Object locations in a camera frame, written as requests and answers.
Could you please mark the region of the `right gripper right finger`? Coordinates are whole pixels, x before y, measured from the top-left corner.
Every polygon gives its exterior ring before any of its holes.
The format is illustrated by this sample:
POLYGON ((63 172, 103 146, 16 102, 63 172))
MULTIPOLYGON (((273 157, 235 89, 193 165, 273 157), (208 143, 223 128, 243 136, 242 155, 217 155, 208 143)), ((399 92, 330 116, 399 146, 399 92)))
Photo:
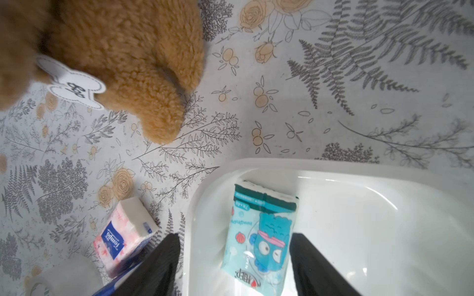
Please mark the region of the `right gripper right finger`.
POLYGON ((360 296, 305 235, 293 233, 290 255, 299 296, 360 296))

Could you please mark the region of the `blue Tempo tissue pack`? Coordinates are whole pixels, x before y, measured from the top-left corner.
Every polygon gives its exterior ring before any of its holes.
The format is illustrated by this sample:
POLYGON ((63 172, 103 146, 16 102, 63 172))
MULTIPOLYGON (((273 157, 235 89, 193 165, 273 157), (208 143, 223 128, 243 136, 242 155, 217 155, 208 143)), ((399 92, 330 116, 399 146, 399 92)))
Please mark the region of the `blue Tempo tissue pack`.
POLYGON ((132 265, 96 291, 93 296, 113 296, 117 291, 133 291, 139 284, 139 276, 143 270, 143 261, 132 265))

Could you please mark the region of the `pink Tempo tissue pack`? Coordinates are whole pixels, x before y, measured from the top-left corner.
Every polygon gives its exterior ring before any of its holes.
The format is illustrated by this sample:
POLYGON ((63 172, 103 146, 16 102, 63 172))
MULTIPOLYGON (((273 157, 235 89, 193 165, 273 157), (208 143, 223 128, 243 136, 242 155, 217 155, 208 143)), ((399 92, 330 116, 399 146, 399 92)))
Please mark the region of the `pink Tempo tissue pack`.
POLYGON ((107 275, 114 278, 127 269, 158 229, 138 197, 120 201, 105 228, 93 241, 107 275))

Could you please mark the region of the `teal cartoon tissue pack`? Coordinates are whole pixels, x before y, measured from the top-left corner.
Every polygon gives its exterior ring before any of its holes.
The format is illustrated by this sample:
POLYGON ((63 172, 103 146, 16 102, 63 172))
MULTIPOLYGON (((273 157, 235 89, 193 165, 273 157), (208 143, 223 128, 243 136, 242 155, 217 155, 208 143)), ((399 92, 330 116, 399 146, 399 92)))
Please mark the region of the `teal cartoon tissue pack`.
POLYGON ((263 296, 279 296, 299 199, 249 181, 235 183, 221 269, 263 296))

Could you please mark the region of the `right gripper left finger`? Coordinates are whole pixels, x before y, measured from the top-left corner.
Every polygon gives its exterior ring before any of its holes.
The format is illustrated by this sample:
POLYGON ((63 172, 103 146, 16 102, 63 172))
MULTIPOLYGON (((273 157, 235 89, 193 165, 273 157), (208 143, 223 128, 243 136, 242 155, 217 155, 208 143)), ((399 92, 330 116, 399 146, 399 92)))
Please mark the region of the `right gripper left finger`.
POLYGON ((179 235, 167 235, 112 295, 172 295, 180 250, 179 235))

